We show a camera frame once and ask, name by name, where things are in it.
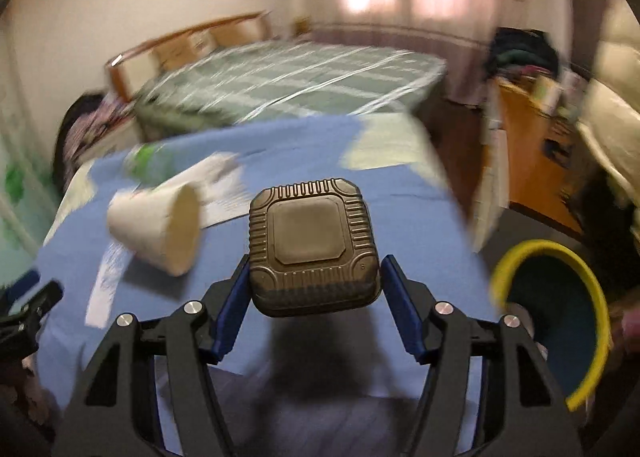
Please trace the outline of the wooden desk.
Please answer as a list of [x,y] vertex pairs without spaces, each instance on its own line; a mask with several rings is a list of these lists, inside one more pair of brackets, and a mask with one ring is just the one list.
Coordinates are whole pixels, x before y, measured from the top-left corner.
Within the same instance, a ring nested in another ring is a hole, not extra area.
[[500,131],[506,135],[509,208],[575,239],[582,229],[561,198],[566,170],[544,154],[550,118],[528,94],[501,78],[491,81]]

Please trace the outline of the black plastic food container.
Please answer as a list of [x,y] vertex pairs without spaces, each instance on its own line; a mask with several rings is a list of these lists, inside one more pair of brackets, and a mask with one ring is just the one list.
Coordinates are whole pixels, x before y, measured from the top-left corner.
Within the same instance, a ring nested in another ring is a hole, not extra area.
[[265,188],[250,202],[248,277],[255,307],[292,317],[365,307],[380,259],[355,183],[329,178]]

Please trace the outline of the wooden bed with headboard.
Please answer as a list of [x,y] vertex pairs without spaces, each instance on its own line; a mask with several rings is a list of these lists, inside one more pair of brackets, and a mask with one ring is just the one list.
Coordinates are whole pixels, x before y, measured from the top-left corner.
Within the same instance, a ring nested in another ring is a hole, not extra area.
[[282,40],[266,12],[150,39],[105,65],[111,88],[151,139],[320,115],[420,113],[438,102],[438,56]]

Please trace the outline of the green sliding wardrobe door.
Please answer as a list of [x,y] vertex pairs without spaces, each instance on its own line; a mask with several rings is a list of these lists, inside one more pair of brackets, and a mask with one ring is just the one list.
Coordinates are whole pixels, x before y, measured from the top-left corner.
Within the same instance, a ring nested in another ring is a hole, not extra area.
[[1,285],[34,263],[53,223],[58,199],[35,132],[1,102]]

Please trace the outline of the white paper cup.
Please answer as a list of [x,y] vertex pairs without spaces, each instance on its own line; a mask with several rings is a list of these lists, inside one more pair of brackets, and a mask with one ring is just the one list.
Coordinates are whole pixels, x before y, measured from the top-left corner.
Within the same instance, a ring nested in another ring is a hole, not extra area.
[[198,254],[201,204],[189,184],[117,192],[107,208],[111,235],[137,258],[171,276],[188,273]]

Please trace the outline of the brown pillow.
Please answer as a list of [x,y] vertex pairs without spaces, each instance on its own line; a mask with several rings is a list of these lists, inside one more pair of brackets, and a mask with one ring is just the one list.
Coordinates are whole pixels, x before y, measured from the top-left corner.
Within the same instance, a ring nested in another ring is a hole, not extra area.
[[264,40],[262,23],[256,20],[234,22],[210,31],[219,47],[239,47]]
[[159,43],[154,48],[154,54],[162,72],[170,72],[184,65],[198,60],[187,36],[176,37]]

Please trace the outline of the cream puffer jacket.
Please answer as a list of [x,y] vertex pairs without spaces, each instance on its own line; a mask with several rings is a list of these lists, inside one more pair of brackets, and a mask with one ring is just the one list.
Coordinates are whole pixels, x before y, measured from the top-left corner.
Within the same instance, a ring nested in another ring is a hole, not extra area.
[[639,22],[626,0],[605,11],[578,131],[598,164],[639,203]]

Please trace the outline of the green checked quilt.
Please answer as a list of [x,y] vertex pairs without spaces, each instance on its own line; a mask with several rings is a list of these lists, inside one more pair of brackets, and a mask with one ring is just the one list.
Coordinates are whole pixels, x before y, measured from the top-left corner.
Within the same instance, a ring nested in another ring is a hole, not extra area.
[[394,48],[269,40],[220,48],[143,84],[132,109],[160,136],[319,115],[415,113],[447,73]]

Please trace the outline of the dark clothes pile on desk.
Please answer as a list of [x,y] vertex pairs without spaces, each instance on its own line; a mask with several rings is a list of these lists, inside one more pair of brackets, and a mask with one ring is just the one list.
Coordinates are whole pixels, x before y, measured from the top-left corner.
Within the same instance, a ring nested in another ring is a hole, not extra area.
[[500,68],[511,65],[535,66],[558,78],[560,59],[548,35],[538,29],[498,27],[484,63],[486,78],[495,77]]

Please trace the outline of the blue patterned table cloth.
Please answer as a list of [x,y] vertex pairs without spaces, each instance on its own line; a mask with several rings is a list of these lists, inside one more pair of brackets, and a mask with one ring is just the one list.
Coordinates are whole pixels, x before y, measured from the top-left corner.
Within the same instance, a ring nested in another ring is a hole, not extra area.
[[453,454],[477,418],[480,260],[421,122],[257,122],[130,156],[41,248],[61,301],[36,367],[59,456],[391,456],[418,432]]

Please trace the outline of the clothes pile on cabinet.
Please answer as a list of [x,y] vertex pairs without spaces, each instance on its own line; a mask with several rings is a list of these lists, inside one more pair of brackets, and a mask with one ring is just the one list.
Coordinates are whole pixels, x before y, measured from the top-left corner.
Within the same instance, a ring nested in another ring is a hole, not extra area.
[[56,138],[52,181],[62,195],[80,166],[79,157],[132,117],[132,110],[114,92],[86,92],[66,110]]

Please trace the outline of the right brown pillow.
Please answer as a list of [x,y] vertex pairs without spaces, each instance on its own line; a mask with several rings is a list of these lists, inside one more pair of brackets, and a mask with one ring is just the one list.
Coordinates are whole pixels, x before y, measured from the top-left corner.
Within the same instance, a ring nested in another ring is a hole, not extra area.
[[234,22],[210,31],[219,47],[239,47],[264,40],[262,23],[256,20]]

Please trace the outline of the left brown pillow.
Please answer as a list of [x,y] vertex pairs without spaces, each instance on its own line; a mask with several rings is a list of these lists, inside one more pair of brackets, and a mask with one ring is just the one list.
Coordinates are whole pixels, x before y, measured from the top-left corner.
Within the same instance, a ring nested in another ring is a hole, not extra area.
[[184,65],[198,60],[187,36],[176,37],[159,43],[154,48],[154,54],[162,72],[170,72]]

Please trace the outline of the yellow rimmed trash bin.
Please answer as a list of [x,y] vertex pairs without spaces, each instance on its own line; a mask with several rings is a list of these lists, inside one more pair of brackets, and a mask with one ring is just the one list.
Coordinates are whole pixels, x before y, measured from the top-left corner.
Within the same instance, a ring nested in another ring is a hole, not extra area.
[[555,241],[525,240],[492,270],[489,292],[495,306],[521,318],[546,349],[567,407],[582,408],[597,389],[611,341],[608,305],[587,263]]

